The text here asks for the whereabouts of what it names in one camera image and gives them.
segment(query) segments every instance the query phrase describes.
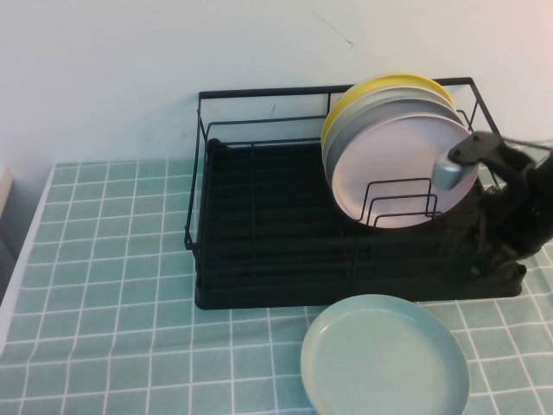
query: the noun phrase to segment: black dish rack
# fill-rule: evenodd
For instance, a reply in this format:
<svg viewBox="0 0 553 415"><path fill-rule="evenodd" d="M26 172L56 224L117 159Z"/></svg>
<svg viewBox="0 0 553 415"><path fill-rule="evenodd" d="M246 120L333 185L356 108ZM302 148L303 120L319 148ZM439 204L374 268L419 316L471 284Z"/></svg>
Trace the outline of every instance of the black dish rack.
<svg viewBox="0 0 553 415"><path fill-rule="evenodd" d="M475 98L473 110L470 115L460 110L470 130L479 108L489 129L498 130L471 78L436 81L443 86L470 88ZM365 293L411 301L516 296L524 276L521 265L497 270L467 284L448 281L446 265L478 218L478 201L484 191L480 180L444 214L435 210L437 199L430 193L429 178L398 178L398 182L417 182L428 191L400 196L421 198L425 208L396 215L423 214L430 220L403 229L367 227L359 222L371 216L372 202L365 204L359 221L347 217L336 205L322 168L318 137L231 142L211 137L216 126L281 125L323 120L326 114L214 120L207 126L202 118L202 103L207 100L282 96L321 95L328 113L333 96L349 87L199 94L194 173L185 227L185 245L195 257L196 304L202 309L323 305ZM201 152L204 163L199 173ZM196 232L192 228L193 211L200 178ZM365 201L370 187L376 184L367 183Z"/></svg>

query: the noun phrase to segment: yellow plate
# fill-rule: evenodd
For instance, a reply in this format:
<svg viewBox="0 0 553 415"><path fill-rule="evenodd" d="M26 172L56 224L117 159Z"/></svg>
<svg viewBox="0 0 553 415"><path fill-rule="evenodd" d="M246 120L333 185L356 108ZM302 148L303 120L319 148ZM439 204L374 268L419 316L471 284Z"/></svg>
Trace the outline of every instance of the yellow plate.
<svg viewBox="0 0 553 415"><path fill-rule="evenodd" d="M453 99L440 84L428 78L424 78L423 76L412 75L409 73L392 73L389 75L378 76L377 78L364 80L363 82L360 82L359 84L349 88L344 93L344 95L341 96L338 102L336 102L334 108L328 113L327 118L325 119L325 123L322 126L321 145L325 142L325 137L327 136L330 125L344 110L344 108L346 108L357 98L365 95L366 93L369 93L370 91L394 85L412 85L427 88L430 91L439 93L443 98L447 99L451 103L451 105L454 106Z"/></svg>

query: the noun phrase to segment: teal tile pattern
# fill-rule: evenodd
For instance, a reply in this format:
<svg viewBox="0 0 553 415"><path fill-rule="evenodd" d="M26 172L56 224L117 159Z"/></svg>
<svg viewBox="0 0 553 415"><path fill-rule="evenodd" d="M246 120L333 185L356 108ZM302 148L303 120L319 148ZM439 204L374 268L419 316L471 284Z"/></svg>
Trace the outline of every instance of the teal tile pattern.
<svg viewBox="0 0 553 415"><path fill-rule="evenodd" d="M0 356L1 413L315 415L300 353L325 307L194 306L191 172L56 168ZM550 243L525 261L519 297L421 304L467 357L466 415L553 413L552 259Z"/></svg>

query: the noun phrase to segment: gray plate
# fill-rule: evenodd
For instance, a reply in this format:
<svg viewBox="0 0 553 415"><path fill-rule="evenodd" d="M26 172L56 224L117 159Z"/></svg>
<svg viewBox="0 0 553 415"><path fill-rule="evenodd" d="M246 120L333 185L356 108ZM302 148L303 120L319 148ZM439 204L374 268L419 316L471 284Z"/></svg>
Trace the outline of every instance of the gray plate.
<svg viewBox="0 0 553 415"><path fill-rule="evenodd" d="M360 132L370 125L386 119L401 117L410 112L427 112L449 118L462 125L459 116L450 106L445 106L434 100L391 98L377 101L375 105L367 106L343 123L334 137L327 135L327 139L332 140L324 160L325 175L328 183L332 185L334 168L338 160L340 160L342 151Z"/></svg>
<svg viewBox="0 0 553 415"><path fill-rule="evenodd" d="M394 86L385 86L383 88L375 89L370 91L365 95L357 98L351 102L346 108L342 110L340 114L336 117L333 123L330 125L327 131L327 135L322 141L322 161L323 163L327 157L327 151L334 139L336 133L348 122L350 118L355 117L361 111L368 109L369 107L373 108L376 105L380 105L384 102L390 102L396 99L429 99L435 101L439 104L443 104L448 108L451 108L454 111L454 107L449 101L447 101L439 93L430 91L426 88L421 88L420 86L407 86L407 85L394 85Z"/></svg>

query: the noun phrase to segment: light blue plate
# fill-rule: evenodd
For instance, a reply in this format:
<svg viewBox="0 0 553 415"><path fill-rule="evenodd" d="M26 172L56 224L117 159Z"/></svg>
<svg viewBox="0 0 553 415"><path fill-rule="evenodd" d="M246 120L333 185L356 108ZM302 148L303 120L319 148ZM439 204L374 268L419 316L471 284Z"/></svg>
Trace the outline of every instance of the light blue plate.
<svg viewBox="0 0 553 415"><path fill-rule="evenodd" d="M449 330L417 305L379 295L348 298L315 319L302 379L320 415L461 415L469 394Z"/></svg>

